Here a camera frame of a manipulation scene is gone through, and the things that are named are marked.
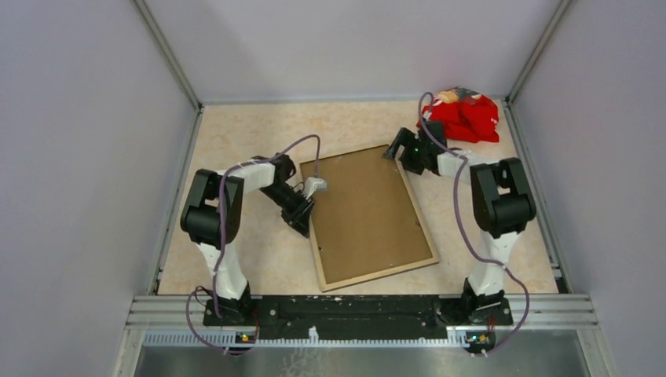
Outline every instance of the wooden picture frame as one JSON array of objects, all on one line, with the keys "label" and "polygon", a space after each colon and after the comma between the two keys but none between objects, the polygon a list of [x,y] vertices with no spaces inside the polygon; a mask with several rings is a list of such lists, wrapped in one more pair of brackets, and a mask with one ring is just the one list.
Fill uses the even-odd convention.
[{"label": "wooden picture frame", "polygon": [[[373,146],[320,158],[319,172],[328,181],[328,190],[314,195],[309,238],[322,291],[439,262],[437,248],[402,164],[381,157],[387,148],[388,145]],[[346,159],[344,163],[340,163],[342,158]],[[304,180],[312,176],[313,165],[313,161],[300,164]],[[358,209],[368,201],[379,203]],[[361,235],[359,229],[363,227],[372,228],[368,232],[370,240]],[[325,239],[324,243],[318,240],[318,234]],[[329,252],[341,258],[324,254],[331,245],[335,245],[334,250]]]}]

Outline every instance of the metal floor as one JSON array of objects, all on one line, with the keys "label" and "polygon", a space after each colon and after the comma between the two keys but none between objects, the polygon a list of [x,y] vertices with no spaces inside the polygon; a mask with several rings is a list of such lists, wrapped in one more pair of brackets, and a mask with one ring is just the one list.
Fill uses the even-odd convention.
[{"label": "metal floor", "polygon": [[575,331],[521,331],[511,342],[486,360],[453,348],[264,348],[220,357],[203,347],[144,346],[135,376],[589,376]]}]

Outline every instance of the beige floor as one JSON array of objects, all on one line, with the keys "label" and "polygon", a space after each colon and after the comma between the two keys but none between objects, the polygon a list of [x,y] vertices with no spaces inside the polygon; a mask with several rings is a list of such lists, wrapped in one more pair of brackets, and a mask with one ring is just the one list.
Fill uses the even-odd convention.
[{"label": "beige floor", "polygon": [[[451,141],[449,145],[490,158],[516,156],[501,108],[499,117],[500,143]],[[252,156],[270,156],[305,134],[319,134],[322,155],[331,156],[369,145],[389,144],[400,127],[413,129],[416,120],[414,101],[209,106],[203,113],[185,192],[197,169],[221,170]],[[297,166],[313,159],[314,155],[314,140],[290,153]],[[300,181],[300,172],[292,179],[292,184]],[[472,257],[456,227],[452,180],[428,172],[421,177],[409,174],[409,179],[433,233],[440,263],[331,293],[450,294],[461,291],[472,267]],[[466,185],[460,186],[460,202],[463,223],[476,244],[479,231]],[[287,227],[280,218],[279,208],[260,192],[252,192],[243,199],[238,237],[241,268],[254,294],[320,293],[309,241]],[[557,293],[536,221],[529,223],[516,244],[509,266],[531,292]],[[521,293],[518,285],[508,278],[505,281],[508,293]],[[186,294],[200,284],[209,287],[210,282],[203,256],[188,236],[177,229],[171,240],[159,293]]]}]

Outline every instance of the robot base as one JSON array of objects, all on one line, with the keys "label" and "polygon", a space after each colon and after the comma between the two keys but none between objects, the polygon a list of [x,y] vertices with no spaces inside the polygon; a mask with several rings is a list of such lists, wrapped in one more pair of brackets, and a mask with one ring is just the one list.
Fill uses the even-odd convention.
[{"label": "robot base", "polygon": [[[446,339],[447,326],[486,325],[491,315],[495,325],[513,324],[505,298],[472,311],[464,295],[264,295],[249,303],[243,295],[236,303],[243,307],[222,306],[229,316],[217,318],[209,300],[203,324],[254,327],[258,321],[262,339],[307,339],[309,329],[316,327],[322,340]],[[246,315],[239,320],[241,313]]]},{"label": "robot base", "polygon": [[509,326],[514,323],[504,291],[490,296],[477,296],[467,279],[460,298],[441,300],[438,316],[448,325],[489,324],[491,320],[496,326]]},{"label": "robot base", "polygon": [[[218,326],[219,320],[214,310],[213,300],[206,302],[206,313],[203,316],[204,326]],[[244,324],[252,316],[255,309],[254,300],[250,296],[250,284],[245,287],[243,295],[239,299],[222,298],[218,296],[218,307],[225,325]]]}]

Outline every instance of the stuffed toy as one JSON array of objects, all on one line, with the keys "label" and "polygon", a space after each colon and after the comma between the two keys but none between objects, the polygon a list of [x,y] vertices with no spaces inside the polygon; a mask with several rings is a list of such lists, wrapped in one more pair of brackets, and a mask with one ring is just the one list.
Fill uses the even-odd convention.
[{"label": "stuffed toy", "polygon": [[456,87],[440,92],[435,97],[433,108],[426,106],[423,114],[429,120],[444,123],[444,136],[447,139],[470,143],[500,141],[495,131],[499,121],[497,106],[490,98],[473,90]]}]

